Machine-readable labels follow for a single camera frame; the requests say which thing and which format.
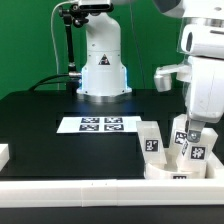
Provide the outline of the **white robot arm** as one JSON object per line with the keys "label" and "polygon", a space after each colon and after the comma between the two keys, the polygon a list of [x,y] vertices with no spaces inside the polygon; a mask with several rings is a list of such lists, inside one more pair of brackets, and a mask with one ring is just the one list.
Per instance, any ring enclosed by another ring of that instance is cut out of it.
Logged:
{"label": "white robot arm", "polygon": [[[78,0],[87,32],[87,62],[79,92],[91,97],[129,93],[120,59],[119,24],[108,16],[115,5],[129,0]],[[158,91],[171,89],[171,75],[189,84],[187,139],[198,142],[204,125],[224,114],[224,0],[153,0],[160,13],[183,20],[178,48],[187,60],[159,67],[154,75]]]}

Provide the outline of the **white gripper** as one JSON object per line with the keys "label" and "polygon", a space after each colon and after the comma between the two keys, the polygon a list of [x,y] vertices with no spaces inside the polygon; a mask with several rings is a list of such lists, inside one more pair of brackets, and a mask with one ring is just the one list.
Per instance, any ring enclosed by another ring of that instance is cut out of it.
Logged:
{"label": "white gripper", "polygon": [[156,69],[154,81],[159,92],[169,91],[171,74],[189,84],[185,97],[188,119],[187,140],[198,143],[204,122],[217,123],[224,114],[224,60],[189,56],[181,64]]}

